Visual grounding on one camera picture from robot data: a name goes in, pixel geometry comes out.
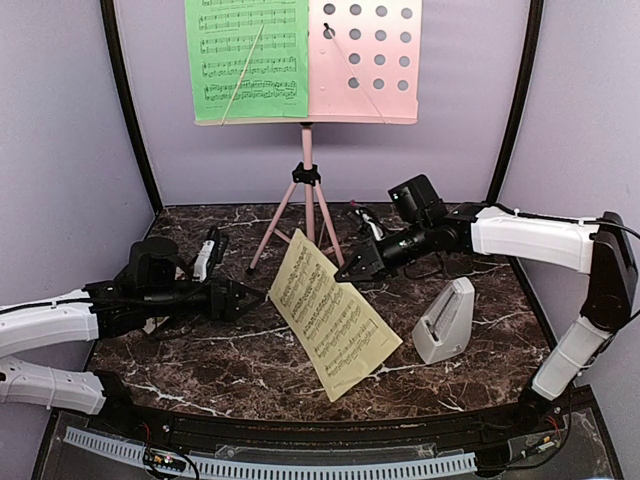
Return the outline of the pink perforated music stand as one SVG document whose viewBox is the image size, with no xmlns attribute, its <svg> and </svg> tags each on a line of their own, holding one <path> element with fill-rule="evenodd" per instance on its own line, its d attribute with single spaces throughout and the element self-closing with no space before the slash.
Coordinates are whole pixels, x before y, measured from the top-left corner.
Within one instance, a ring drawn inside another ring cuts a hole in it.
<svg viewBox="0 0 640 480">
<path fill-rule="evenodd" d="M 312 156 L 316 123 L 414 124 L 422 5 L 418 1 L 307 1 L 309 108 L 305 118 L 236 119 L 220 125 L 297 123 L 303 160 L 295 184 L 305 189 L 306 229 L 327 202 Z"/>
</svg>

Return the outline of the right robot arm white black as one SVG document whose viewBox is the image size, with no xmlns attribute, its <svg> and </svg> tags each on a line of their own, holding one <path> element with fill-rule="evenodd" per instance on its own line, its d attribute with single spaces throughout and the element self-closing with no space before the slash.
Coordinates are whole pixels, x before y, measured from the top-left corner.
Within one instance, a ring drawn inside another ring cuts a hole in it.
<svg viewBox="0 0 640 480">
<path fill-rule="evenodd" d="M 346 260 L 338 282 L 373 282 L 432 253 L 517 257 L 568 268 L 589 277 L 577 319 L 533 376 L 528 396 L 510 413 L 521 434 L 534 432 L 549 405 L 587 368 L 632 311 L 639 279 L 629 238 L 633 230 L 614 212 L 597 218 L 564 218 L 521 212 L 501 204 L 466 202 L 447 209 L 420 174 L 389 191 L 407 228 L 370 239 Z"/>
</svg>

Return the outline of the yellow paper sheet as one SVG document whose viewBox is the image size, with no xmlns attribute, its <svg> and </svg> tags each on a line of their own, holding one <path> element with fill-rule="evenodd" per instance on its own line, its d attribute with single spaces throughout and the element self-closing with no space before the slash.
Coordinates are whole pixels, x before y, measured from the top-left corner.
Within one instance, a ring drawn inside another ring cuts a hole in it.
<svg viewBox="0 0 640 480">
<path fill-rule="evenodd" d="M 268 297 L 289 325 L 330 402 L 337 401 L 398 349 L 403 340 L 299 229 Z"/>
</svg>

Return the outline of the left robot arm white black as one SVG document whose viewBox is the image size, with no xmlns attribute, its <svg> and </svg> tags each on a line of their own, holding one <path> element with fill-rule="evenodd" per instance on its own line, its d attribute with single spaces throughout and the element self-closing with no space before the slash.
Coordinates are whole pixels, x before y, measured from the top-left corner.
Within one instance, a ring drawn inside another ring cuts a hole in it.
<svg viewBox="0 0 640 480">
<path fill-rule="evenodd" d="M 112 372 L 73 372 L 18 359 L 40 347 L 121 337 L 153 319 L 196 315 L 235 321 L 266 299 L 265 293 L 220 277 L 227 239 L 212 233 L 195 259 L 184 261 L 171 239 L 134 243 L 128 263 L 112 280 L 1 310 L 1 400 L 101 415 L 120 436 L 141 427 L 140 412 Z"/>
</svg>

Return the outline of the green sheet music page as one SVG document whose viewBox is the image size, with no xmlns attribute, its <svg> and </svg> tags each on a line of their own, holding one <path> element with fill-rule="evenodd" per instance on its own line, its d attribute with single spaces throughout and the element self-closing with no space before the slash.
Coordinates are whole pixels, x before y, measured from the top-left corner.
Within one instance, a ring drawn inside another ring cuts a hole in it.
<svg viewBox="0 0 640 480">
<path fill-rule="evenodd" d="M 307 1 L 185 3 L 195 120 L 305 118 Z"/>
</svg>

